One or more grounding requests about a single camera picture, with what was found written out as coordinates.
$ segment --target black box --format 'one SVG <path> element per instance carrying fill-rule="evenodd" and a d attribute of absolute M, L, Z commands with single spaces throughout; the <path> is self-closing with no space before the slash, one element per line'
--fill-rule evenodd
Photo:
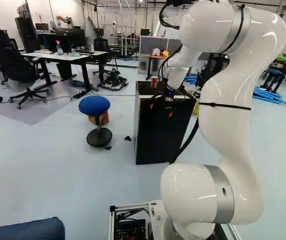
<path fill-rule="evenodd" d="M 196 104 L 195 98 L 183 95 L 175 96 L 174 102 L 151 98 L 157 91 L 150 85 L 150 81 L 136 82 L 134 149 L 138 165 L 172 160 Z"/>

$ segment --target blue foam tube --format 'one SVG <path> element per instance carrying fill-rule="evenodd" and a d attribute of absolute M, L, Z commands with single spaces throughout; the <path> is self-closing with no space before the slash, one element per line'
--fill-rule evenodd
<path fill-rule="evenodd" d="M 263 100 L 263 101 L 267 101 L 267 102 L 271 102 L 271 103 L 275 103 L 275 104 L 281 104 L 279 101 L 275 101 L 275 100 L 270 100 L 264 97 L 260 97 L 260 96 L 253 96 L 254 99 L 259 99 L 259 100 Z"/>
<path fill-rule="evenodd" d="M 279 102 L 281 102 L 281 103 L 283 103 L 283 104 L 286 104 L 286 101 L 284 101 L 284 100 L 282 100 L 282 99 L 276 98 L 275 100 L 277 100 L 277 101 L 279 101 Z"/>
<path fill-rule="evenodd" d="M 282 98 L 282 96 L 279 95 L 279 94 L 277 94 L 277 93 L 273 93 L 273 92 L 270 92 L 270 91 L 261 90 L 261 89 L 259 89 L 259 88 L 256 88 L 255 90 L 256 90 L 256 91 L 263 92 L 263 93 L 266 93 L 266 94 L 269 94 L 269 95 L 273 95 L 273 96 L 278 97 L 278 98 Z"/>
<path fill-rule="evenodd" d="M 254 94 L 259 95 L 261 97 L 264 97 L 266 99 L 274 100 L 273 96 L 270 96 L 268 94 L 265 94 L 265 93 L 262 93 L 262 92 L 259 92 L 259 91 L 255 91 Z"/>

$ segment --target blue chair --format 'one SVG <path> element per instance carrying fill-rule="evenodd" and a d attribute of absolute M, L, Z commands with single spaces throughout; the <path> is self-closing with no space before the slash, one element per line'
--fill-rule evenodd
<path fill-rule="evenodd" d="M 65 228 L 57 217 L 0 226 L 0 240 L 65 240 Z"/>
<path fill-rule="evenodd" d="M 106 146 L 112 139 L 112 132 L 107 128 L 101 127 L 101 122 L 99 121 L 100 115 L 105 113 L 110 106 L 109 100 L 102 96 L 86 97 L 78 105 L 81 113 L 95 117 L 97 128 L 92 130 L 86 138 L 87 143 L 92 147 L 101 148 Z"/>

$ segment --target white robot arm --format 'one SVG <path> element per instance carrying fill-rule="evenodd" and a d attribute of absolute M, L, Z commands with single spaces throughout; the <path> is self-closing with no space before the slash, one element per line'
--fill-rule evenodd
<path fill-rule="evenodd" d="M 184 15 L 181 51 L 164 66 L 177 90 L 200 53 L 226 53 L 230 63 L 202 88 L 199 126 L 221 154 L 219 166 L 174 163 L 161 177 L 161 196 L 176 232 L 205 239 L 219 224 L 249 224 L 264 211 L 264 195 L 248 143 L 252 94 L 286 42 L 276 14 L 227 0 L 200 0 Z"/>

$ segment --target yellow object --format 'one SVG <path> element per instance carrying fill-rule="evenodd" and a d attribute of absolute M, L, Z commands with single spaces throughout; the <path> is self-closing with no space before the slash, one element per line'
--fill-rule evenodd
<path fill-rule="evenodd" d="M 198 114 L 199 114 L 199 99 L 197 99 L 197 101 L 196 101 L 196 104 L 194 106 L 192 115 L 193 116 L 198 116 Z"/>
<path fill-rule="evenodd" d="M 168 57 L 168 55 L 169 55 L 169 52 L 168 51 L 163 51 L 163 57 Z"/>
<path fill-rule="evenodd" d="M 192 115 L 193 116 L 198 116 L 198 114 L 199 114 L 199 98 L 196 99 L 196 104 L 194 106 Z"/>

